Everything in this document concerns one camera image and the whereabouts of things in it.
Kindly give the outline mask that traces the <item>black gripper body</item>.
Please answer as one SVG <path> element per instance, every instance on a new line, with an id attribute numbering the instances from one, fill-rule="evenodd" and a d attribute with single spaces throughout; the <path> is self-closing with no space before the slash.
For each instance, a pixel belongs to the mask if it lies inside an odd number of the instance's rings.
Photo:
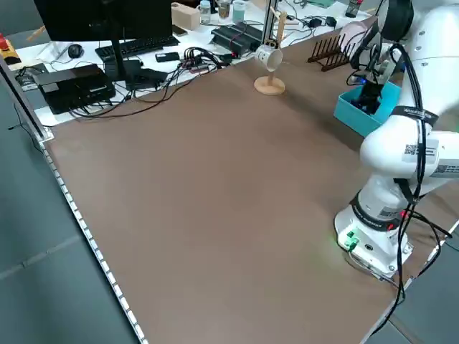
<path id="1" fill-rule="evenodd" d="M 363 105 L 370 105 L 376 104 L 379 102 L 379 98 L 381 96 L 383 85 L 374 83 L 374 82 L 366 82 L 360 94 L 360 103 Z"/>

